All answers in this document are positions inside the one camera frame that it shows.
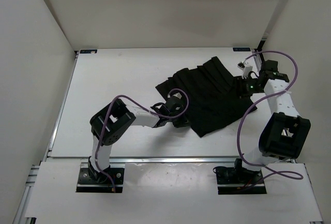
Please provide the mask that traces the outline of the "black pleated skirt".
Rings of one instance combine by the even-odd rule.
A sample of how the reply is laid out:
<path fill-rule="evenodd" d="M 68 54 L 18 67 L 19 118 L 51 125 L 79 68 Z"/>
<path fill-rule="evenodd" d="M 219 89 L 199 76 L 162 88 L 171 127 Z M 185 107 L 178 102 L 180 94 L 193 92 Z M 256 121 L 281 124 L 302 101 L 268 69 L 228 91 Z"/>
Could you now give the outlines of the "black pleated skirt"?
<path fill-rule="evenodd" d="M 170 90 L 179 88 L 189 98 L 187 114 L 191 129 L 201 138 L 241 119 L 253 104 L 250 98 L 238 98 L 233 76 L 214 56 L 195 69 L 184 68 L 156 86 L 166 99 Z"/>

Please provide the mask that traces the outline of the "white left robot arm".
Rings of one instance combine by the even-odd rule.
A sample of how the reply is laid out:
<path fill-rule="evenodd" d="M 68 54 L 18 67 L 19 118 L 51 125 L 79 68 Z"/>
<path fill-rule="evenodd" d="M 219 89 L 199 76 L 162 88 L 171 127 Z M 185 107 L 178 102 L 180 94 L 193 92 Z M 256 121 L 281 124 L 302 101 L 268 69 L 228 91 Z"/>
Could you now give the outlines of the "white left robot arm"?
<path fill-rule="evenodd" d="M 185 117 L 188 107 L 188 96 L 179 92 L 168 96 L 166 102 L 154 104 L 150 110 L 138 104 L 129 106 L 117 97 L 90 119 L 93 148 L 88 159 L 89 177 L 97 184 L 114 186 L 117 173 L 109 162 L 112 145 L 131 126 L 159 128 L 169 122 L 177 127 L 189 126 Z"/>

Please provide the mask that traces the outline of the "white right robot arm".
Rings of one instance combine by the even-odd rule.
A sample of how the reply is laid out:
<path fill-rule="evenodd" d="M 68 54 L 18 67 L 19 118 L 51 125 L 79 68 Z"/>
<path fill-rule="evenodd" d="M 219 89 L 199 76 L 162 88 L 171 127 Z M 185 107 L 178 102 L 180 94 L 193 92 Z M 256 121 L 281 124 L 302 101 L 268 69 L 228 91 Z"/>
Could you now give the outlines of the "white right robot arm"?
<path fill-rule="evenodd" d="M 300 116 L 289 93 L 290 80 L 280 72 L 260 72 L 257 78 L 235 77 L 238 97 L 264 93 L 258 102 L 267 100 L 271 117 L 263 129 L 258 147 L 236 159 L 233 178 L 240 183 L 254 177 L 268 164 L 296 159 L 304 146 L 311 127 L 310 120 Z"/>

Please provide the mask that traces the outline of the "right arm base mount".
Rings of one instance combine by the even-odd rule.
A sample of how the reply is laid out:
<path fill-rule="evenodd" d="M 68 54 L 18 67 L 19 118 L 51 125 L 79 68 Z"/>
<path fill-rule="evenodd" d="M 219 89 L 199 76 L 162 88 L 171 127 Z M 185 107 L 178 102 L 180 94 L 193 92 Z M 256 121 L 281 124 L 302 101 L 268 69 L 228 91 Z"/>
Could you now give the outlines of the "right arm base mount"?
<path fill-rule="evenodd" d="M 267 194 L 262 171 L 250 171 L 237 158 L 233 167 L 217 166 L 216 175 L 219 195 L 264 195 Z"/>

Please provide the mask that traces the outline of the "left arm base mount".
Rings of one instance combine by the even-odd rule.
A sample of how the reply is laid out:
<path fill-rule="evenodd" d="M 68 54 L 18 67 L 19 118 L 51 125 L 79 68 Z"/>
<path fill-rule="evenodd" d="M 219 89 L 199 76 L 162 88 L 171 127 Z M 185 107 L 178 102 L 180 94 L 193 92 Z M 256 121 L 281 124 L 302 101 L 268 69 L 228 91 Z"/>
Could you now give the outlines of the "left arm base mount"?
<path fill-rule="evenodd" d="M 93 168 L 90 161 L 79 169 L 76 192 L 122 193 L 125 168 L 108 167 L 104 172 Z"/>

